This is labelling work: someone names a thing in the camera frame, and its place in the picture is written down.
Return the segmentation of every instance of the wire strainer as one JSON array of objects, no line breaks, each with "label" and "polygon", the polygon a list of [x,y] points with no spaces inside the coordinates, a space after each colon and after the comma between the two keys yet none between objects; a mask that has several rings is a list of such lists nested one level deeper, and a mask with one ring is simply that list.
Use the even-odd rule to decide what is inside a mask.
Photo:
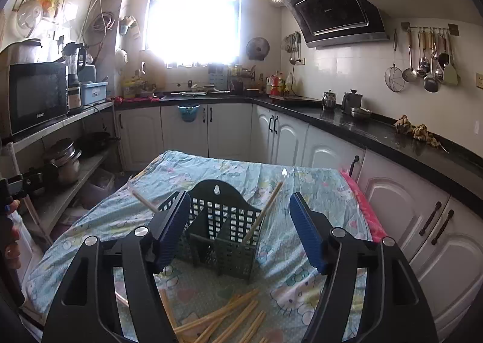
[{"label": "wire strainer", "polygon": [[395,52],[398,49],[398,33],[394,30],[394,59],[393,65],[386,70],[384,80],[391,91],[400,92],[404,88],[405,81],[402,78],[402,71],[395,65]]}]

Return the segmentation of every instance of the finger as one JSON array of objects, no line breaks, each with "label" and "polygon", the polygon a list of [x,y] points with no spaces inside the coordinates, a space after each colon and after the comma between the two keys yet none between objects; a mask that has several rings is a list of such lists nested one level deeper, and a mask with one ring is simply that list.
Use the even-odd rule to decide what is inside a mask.
[{"label": "finger", "polygon": [[14,241],[18,241],[20,239],[20,230],[18,229],[18,227],[13,226],[11,228],[11,236]]},{"label": "finger", "polygon": [[5,258],[7,260],[13,260],[20,257],[20,248],[18,243],[11,243],[5,248]]},{"label": "finger", "polygon": [[7,266],[11,270],[18,270],[22,266],[22,263],[19,258],[14,258],[13,260],[7,260]]},{"label": "finger", "polygon": [[19,200],[14,200],[13,203],[11,203],[10,205],[7,205],[7,213],[13,213],[17,210],[18,206],[20,205],[20,201]]}]

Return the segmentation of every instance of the range hood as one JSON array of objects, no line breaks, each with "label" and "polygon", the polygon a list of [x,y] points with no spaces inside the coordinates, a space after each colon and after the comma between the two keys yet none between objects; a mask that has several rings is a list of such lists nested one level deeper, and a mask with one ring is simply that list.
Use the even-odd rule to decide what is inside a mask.
[{"label": "range hood", "polygon": [[379,10],[367,0],[281,0],[308,47],[388,40]]}]

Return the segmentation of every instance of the silver screw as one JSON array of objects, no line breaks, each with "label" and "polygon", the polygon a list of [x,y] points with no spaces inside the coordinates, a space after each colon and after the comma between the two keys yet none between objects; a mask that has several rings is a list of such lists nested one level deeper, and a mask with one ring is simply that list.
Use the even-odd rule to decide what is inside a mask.
[{"label": "silver screw", "polygon": [[332,229],[332,235],[337,238],[343,238],[345,237],[345,230],[340,227],[336,227],[335,229]]},{"label": "silver screw", "polygon": [[94,245],[95,243],[97,242],[97,238],[94,237],[94,236],[90,236],[90,237],[87,237],[84,241],[84,243],[87,245],[87,246],[92,246]]},{"label": "silver screw", "polygon": [[144,237],[148,233],[148,228],[147,227],[138,227],[137,229],[134,230],[134,235],[137,237]]},{"label": "silver screw", "polygon": [[394,246],[395,241],[391,237],[384,237],[382,243],[386,246]]}]

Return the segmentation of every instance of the metal shelf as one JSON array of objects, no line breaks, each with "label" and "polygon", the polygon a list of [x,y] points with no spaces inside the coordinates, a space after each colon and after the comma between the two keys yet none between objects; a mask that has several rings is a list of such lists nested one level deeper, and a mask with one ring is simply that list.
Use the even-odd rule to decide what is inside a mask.
[{"label": "metal shelf", "polygon": [[25,138],[19,141],[16,141],[16,143],[14,143],[14,151],[15,153],[17,153],[23,150],[24,148],[27,148],[29,145],[35,143],[37,140],[40,140],[42,137],[50,135],[51,133],[54,133],[56,130],[59,130],[71,123],[77,122],[85,117],[88,117],[94,114],[95,112],[97,112],[98,110],[102,111],[104,109],[107,109],[108,107],[112,107],[113,105],[114,105],[114,102],[105,102],[105,103],[98,104],[96,105],[95,109],[91,107],[90,109],[84,110],[79,114],[72,115],[71,117],[67,117],[66,119],[56,122],[42,130],[32,133],[26,136]]},{"label": "metal shelf", "polygon": [[[94,155],[86,159],[79,159],[81,166],[80,176],[79,180],[75,184],[69,186],[68,188],[62,189],[56,194],[53,194],[52,192],[45,193],[41,197],[35,198],[32,201],[37,210],[40,225],[46,234],[50,235],[52,229],[59,221],[69,203],[73,200],[82,186],[87,182],[96,168],[101,165],[101,163],[116,147],[117,143],[110,146],[107,150],[99,153],[98,155]],[[37,225],[33,222],[32,217],[29,214],[23,215],[22,218],[28,231],[38,236],[42,236]]]}]

